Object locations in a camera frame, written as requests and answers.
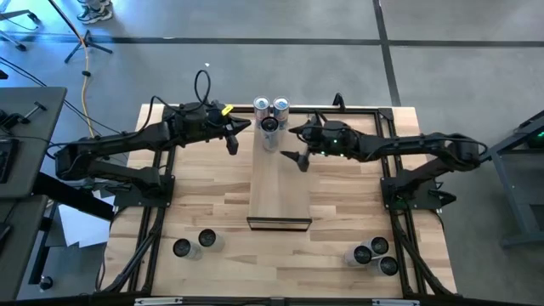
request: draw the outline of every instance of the gray floor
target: gray floor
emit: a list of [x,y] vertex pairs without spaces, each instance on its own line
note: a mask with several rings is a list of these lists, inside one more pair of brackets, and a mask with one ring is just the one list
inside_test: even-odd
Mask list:
[[[76,1],[57,1],[73,17]],[[115,18],[91,25],[114,37],[266,37],[377,39],[371,0],[113,0]],[[8,10],[30,8],[40,33],[68,34],[47,2],[15,0]],[[544,2],[532,0],[382,0],[390,39],[544,41]],[[18,20],[31,26],[30,20]],[[76,24],[84,30],[83,25]],[[20,31],[9,23],[0,30]],[[0,54],[51,86],[69,89],[80,105],[80,52],[62,62],[71,43],[27,42],[21,53],[0,42]],[[91,116],[133,130],[139,106],[153,94],[170,103],[195,100],[198,69],[212,75],[212,97],[251,103],[257,95],[285,95],[295,104],[328,105],[342,92],[349,105],[391,105],[379,46],[273,46],[107,44],[113,55],[91,50]],[[544,105],[544,48],[391,48],[403,106],[415,106],[422,131],[465,133],[493,145]],[[12,73],[0,86],[33,86]],[[54,140],[88,134],[63,110]],[[43,171],[53,173],[45,161]],[[471,298],[543,304],[544,247],[508,251],[499,240],[518,232],[494,168],[444,176],[458,195],[444,212],[445,234],[461,294]],[[20,298],[91,292],[101,247],[59,249],[46,272],[56,279],[40,293],[23,286]],[[81,280],[74,284],[77,275]]]

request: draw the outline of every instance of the light stand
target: light stand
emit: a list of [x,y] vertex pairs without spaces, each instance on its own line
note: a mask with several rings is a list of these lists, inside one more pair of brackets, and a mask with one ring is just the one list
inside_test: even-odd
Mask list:
[[[78,37],[78,34],[77,34],[77,30],[76,28],[72,25],[72,23],[68,20],[68,17],[66,17],[66,15],[62,12],[62,10],[59,8],[59,6],[57,5],[57,3],[54,2],[54,0],[49,0],[49,3],[51,3],[51,5],[53,5],[53,8],[54,10],[57,11],[57,13],[59,13],[60,17],[65,21],[65,23],[70,27],[71,31],[74,32],[74,35],[76,35]],[[97,48],[98,50],[102,50],[104,52],[107,52],[109,54],[112,54],[113,51],[109,50],[108,48],[104,48],[102,46],[99,46],[98,44],[94,43],[94,42],[91,42],[93,39],[91,38],[91,32],[89,30],[87,30],[85,32],[85,36],[82,38],[83,39],[83,43],[85,43],[85,46],[86,47],[93,47],[93,48]],[[70,54],[68,54],[68,56],[66,57],[65,59],[65,63],[68,64],[68,61],[71,59],[72,56],[74,56],[74,54],[76,53],[77,50],[79,50],[79,48],[82,46],[82,42],[79,41],[76,45],[76,47],[70,52]]]

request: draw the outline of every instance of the yellow label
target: yellow label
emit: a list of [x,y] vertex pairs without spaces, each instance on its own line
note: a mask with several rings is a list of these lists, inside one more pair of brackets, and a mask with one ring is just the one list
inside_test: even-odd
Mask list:
[[227,114],[230,113],[230,111],[232,111],[232,109],[234,109],[235,107],[232,106],[232,105],[226,105],[223,110],[221,110],[221,115],[223,116],[227,116]]

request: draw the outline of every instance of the wooden table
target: wooden table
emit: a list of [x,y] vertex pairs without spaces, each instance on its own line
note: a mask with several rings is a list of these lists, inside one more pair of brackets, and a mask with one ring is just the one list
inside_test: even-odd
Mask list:
[[[144,123],[148,109],[148,105],[142,106],[137,128]],[[399,136],[420,133],[414,108],[393,110]],[[155,105],[150,122],[160,121],[161,114],[162,106]],[[239,116],[252,119],[252,114]],[[376,133],[371,116],[327,117],[342,120],[363,133]],[[238,135],[238,141],[240,149],[236,156],[228,154],[224,140],[177,149],[173,169],[176,185],[162,230],[154,296],[402,296],[398,275],[371,276],[365,268],[346,267],[342,258],[347,247],[377,235],[390,241],[389,254],[394,257],[391,223],[388,212],[383,209],[378,183],[383,175],[379,162],[358,163],[335,156],[312,156],[309,191],[313,223],[309,231],[251,231],[246,217],[252,179],[253,125]],[[128,165],[150,166],[153,155],[151,151],[132,152]],[[403,156],[402,161],[405,168],[414,168],[423,164],[426,157]],[[129,208],[113,224],[105,254],[103,286],[113,281],[132,256],[141,215],[142,208]],[[439,220],[426,211],[414,211],[413,218],[422,257],[443,284],[455,291]],[[172,246],[177,239],[197,241],[198,233],[205,228],[224,236],[226,246],[222,252],[205,252],[200,261],[174,256]],[[405,256],[415,288],[413,264],[406,252]],[[145,278],[147,261],[146,257],[139,286]]]

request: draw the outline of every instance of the wooden board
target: wooden board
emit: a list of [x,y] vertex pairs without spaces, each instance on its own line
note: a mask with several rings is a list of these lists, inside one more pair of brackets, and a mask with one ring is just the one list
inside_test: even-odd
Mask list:
[[[291,127],[302,125],[307,117],[291,116]],[[262,131],[257,129],[253,137],[252,181],[248,217],[259,218],[310,218],[309,216],[309,173],[302,173],[293,160],[280,151],[301,151],[305,144],[287,130],[277,132],[279,148],[275,152],[263,147]],[[253,228],[292,229],[300,224],[278,222],[252,223]]]
[[[143,105],[139,126],[148,105]],[[153,107],[152,122],[162,108]],[[252,118],[252,114],[241,115]],[[364,133],[376,133],[374,121],[364,115],[328,116],[345,121]],[[394,108],[400,136],[420,133],[413,108]],[[308,232],[250,231],[246,217],[252,180],[253,125],[238,135],[240,149],[230,156],[224,140],[178,148],[176,186],[167,211],[157,260],[153,295],[399,298],[399,277],[373,277],[365,268],[343,264],[347,247],[381,235],[392,246],[391,224],[383,210],[377,161],[358,163],[341,157],[311,156],[309,169],[310,216]],[[153,153],[130,153],[130,167],[151,165]],[[403,156],[406,168],[418,167],[425,156]],[[109,285],[133,254],[142,208],[130,207],[113,224],[105,254]],[[455,291],[444,233],[430,212],[415,211],[420,253],[443,284]],[[225,238],[221,253],[205,252],[197,262],[173,255],[179,238],[196,241],[200,230],[211,228]],[[140,270],[145,278],[147,257]],[[412,287],[413,264],[407,259]]]

